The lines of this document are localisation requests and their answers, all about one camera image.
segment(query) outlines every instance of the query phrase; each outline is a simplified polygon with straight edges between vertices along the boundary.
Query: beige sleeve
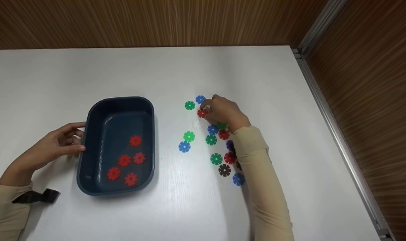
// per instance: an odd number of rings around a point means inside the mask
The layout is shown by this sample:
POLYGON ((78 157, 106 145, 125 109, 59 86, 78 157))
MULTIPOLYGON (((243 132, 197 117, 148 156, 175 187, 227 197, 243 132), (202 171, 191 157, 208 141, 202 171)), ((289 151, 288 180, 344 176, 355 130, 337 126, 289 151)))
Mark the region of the beige sleeve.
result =
POLYGON ((240 128, 232 140, 255 214, 255 241, 293 241, 288 206, 261 131, 240 128))
POLYGON ((0 241, 17 241, 29 216, 29 204, 12 204, 21 194, 31 191, 28 186, 0 185, 0 241))

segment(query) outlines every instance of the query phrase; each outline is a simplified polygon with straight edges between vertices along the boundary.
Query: red plastic gear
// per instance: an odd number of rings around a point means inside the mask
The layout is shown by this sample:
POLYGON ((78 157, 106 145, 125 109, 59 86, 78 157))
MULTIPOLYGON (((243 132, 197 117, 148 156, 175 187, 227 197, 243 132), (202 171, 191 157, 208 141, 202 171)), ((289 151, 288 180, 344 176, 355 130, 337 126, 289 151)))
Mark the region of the red plastic gear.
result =
POLYGON ((133 157, 133 162, 136 164, 142 164, 146 160, 145 154, 138 152, 133 157))
POLYGON ((132 136, 129 143, 132 146, 139 146, 142 143, 142 138, 140 136, 132 136))
POLYGON ((207 111, 206 110, 198 110, 197 111, 197 115, 200 117, 200 118, 205 118, 206 117, 206 115, 207 115, 207 111))
POLYGON ((129 155, 122 155, 118 159, 118 164, 120 166, 127 166, 130 164, 130 162, 131 162, 131 158, 129 157, 129 155))
POLYGON ((233 152, 228 152, 224 155, 224 160, 227 164, 233 164, 237 160, 237 156, 233 152))
POLYGON ((124 177, 124 183, 127 186, 133 186, 137 183, 137 175, 132 173, 127 174, 126 177, 124 177))
POLYGON ((222 140, 227 140, 227 139, 229 138, 229 133, 228 133, 228 131, 226 131, 226 130, 220 130, 220 131, 218 132, 218 136, 219 136, 219 138, 222 139, 222 140))
POLYGON ((120 168, 118 167, 111 167, 106 174, 109 180, 116 180, 120 177, 120 168))

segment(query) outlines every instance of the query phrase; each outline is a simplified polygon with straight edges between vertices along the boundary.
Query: black strap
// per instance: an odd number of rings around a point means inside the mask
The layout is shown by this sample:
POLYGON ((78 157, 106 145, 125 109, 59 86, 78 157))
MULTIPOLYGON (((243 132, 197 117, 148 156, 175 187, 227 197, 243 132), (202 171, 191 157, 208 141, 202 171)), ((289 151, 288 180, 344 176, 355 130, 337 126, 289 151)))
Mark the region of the black strap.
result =
POLYGON ((59 195, 60 192, 48 188, 42 194, 35 191, 29 191, 14 199, 12 203, 30 204, 43 202, 53 204, 57 200, 59 195))

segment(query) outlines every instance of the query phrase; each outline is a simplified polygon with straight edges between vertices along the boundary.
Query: wood grain panel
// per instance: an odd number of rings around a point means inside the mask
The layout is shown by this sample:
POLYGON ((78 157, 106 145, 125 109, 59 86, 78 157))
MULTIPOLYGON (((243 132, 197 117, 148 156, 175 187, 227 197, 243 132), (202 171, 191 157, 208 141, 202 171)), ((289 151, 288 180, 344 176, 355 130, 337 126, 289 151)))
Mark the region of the wood grain panel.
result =
POLYGON ((0 0, 0 49, 291 45, 327 0, 0 0))
POLYGON ((397 241, 406 240, 406 0, 350 0, 307 62, 397 241))

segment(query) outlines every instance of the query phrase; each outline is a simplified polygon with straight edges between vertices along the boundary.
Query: plastic container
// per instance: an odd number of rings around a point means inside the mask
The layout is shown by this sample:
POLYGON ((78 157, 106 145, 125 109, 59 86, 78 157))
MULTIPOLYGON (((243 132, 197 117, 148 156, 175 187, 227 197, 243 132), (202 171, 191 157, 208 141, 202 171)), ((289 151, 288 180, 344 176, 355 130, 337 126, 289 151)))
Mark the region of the plastic container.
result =
POLYGON ((103 99, 89 111, 82 140, 86 150, 80 154, 77 183, 88 195, 112 195, 144 188, 154 175, 155 125, 154 107, 143 97, 103 99), (129 141, 140 136, 142 142, 132 146, 129 141), (144 153, 145 161, 136 164, 133 157, 144 153), (120 166, 119 158, 129 155, 128 166, 120 166), (120 169, 119 178, 108 179, 108 170, 120 169), (137 175, 137 182, 128 186, 127 174, 137 175))

